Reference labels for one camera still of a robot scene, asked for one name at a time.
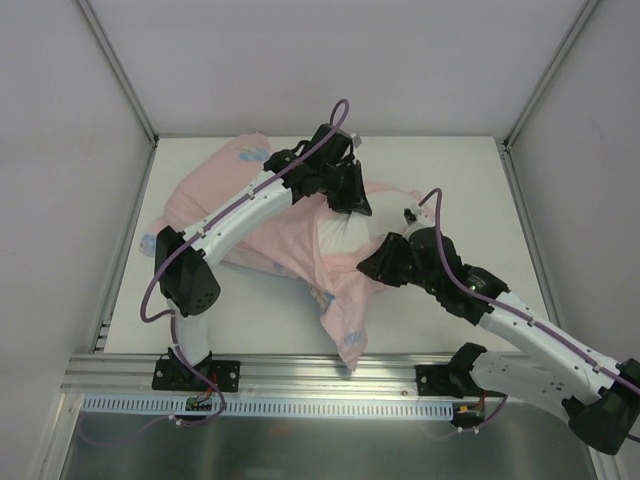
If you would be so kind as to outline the white pillow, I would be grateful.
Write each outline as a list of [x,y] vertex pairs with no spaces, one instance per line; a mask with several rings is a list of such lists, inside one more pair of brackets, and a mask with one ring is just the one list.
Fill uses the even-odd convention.
[[368,193],[367,198],[371,216],[329,211],[318,221],[318,242],[323,255],[355,253],[383,240],[389,232],[403,232],[408,226],[404,210],[419,200],[419,194],[387,189]]

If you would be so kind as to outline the blue and pink printed pillowcase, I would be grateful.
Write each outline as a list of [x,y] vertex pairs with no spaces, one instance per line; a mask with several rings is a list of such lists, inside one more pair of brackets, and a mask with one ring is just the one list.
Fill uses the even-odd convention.
[[[261,133],[243,134],[222,145],[175,187],[163,214],[141,237],[140,251],[153,256],[162,228],[180,230],[214,213],[253,180],[272,152]],[[368,182],[366,196],[393,186]],[[332,211],[322,195],[300,200],[254,229],[225,256],[231,264],[304,280],[322,313],[320,322],[339,357],[355,369],[367,346],[365,316],[382,284],[357,270],[383,240],[351,254],[320,252],[318,221]]]

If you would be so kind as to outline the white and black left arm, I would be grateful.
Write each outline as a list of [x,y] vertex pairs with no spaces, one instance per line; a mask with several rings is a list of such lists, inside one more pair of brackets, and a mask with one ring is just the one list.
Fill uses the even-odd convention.
[[337,213],[371,215],[362,167],[355,156],[360,142],[329,123],[292,149],[276,151],[243,190],[199,222],[177,231],[161,230],[155,248],[154,277],[167,301],[174,378],[188,390],[208,381],[211,351],[206,313],[221,287],[213,269],[255,228],[316,194]]

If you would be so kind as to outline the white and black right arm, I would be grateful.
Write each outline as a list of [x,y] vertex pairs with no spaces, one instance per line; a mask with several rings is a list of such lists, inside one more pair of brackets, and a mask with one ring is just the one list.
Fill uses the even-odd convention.
[[456,398],[482,391],[512,397],[567,423],[589,447],[619,452],[639,418],[639,363],[597,353],[534,314],[508,285],[465,264],[433,227],[390,233],[358,270],[386,286],[415,285],[449,314],[515,346],[521,364],[467,342],[439,367],[419,374],[421,387]]

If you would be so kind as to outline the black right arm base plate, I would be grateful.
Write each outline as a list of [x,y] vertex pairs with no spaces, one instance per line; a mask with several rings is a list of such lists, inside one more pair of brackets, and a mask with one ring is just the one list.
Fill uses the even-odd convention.
[[416,365],[415,382],[419,396],[446,396],[457,399],[482,397],[485,393],[471,378],[467,370],[449,365]]

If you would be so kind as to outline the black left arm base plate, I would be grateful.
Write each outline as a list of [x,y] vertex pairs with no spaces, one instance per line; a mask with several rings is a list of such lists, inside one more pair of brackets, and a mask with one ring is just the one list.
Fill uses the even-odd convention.
[[[214,359],[205,359],[194,367],[224,393],[238,391],[240,368],[239,361]],[[151,388],[155,391],[204,392],[210,385],[196,376],[177,357],[164,355],[155,363]]]

